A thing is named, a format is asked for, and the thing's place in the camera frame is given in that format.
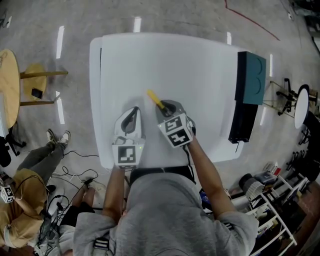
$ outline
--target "sneaker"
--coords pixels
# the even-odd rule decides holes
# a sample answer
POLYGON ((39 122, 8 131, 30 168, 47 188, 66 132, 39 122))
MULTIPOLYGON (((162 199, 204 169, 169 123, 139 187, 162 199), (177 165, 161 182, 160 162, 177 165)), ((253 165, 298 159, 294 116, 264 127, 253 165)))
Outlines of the sneaker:
POLYGON ((52 143, 53 145, 58 143, 56 136, 51 129, 46 130, 46 137, 48 139, 48 143, 52 143))
POLYGON ((65 131, 64 134, 62 135, 61 139, 59 140, 59 143, 64 144, 66 147, 70 141, 71 134, 69 131, 65 131))

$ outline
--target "teal box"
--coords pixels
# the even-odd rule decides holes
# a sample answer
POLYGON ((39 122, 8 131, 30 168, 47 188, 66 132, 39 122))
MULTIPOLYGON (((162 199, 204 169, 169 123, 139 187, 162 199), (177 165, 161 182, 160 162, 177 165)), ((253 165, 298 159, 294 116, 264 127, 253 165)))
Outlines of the teal box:
POLYGON ((248 51, 238 52, 236 101, 262 105, 266 86, 267 61, 248 51))

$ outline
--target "jeans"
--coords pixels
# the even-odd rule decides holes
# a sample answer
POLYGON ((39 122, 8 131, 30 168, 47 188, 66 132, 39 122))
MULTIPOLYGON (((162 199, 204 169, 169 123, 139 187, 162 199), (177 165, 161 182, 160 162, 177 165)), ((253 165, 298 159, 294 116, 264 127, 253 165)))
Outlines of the jeans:
POLYGON ((43 147, 32 150, 17 170, 29 169, 34 171, 43 179, 44 184, 47 184, 64 156, 64 151, 64 144, 58 143, 54 146, 52 143, 48 143, 43 147))

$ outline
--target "white round table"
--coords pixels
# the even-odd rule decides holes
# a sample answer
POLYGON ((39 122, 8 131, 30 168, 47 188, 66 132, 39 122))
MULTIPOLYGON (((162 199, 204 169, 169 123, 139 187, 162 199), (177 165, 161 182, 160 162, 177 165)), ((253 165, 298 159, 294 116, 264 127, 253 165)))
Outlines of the white round table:
POLYGON ((294 112, 294 126, 299 129, 304 123, 309 110, 309 93, 303 88, 299 92, 296 100, 295 112, 294 112))

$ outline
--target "round wooden table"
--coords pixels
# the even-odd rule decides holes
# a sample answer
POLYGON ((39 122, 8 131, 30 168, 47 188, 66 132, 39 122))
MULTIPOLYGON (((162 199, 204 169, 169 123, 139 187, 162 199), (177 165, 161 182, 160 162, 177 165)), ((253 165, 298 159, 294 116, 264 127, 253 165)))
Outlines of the round wooden table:
POLYGON ((0 92, 4 95, 6 124, 10 129, 17 121, 19 107, 31 105, 54 104, 54 101, 36 101, 31 95, 32 88, 45 92, 48 76, 67 75, 67 71, 45 72, 41 64, 30 65, 25 72, 20 73, 15 54, 4 49, 0 51, 0 92), (25 94, 31 101, 20 102, 20 80, 26 79, 25 94))

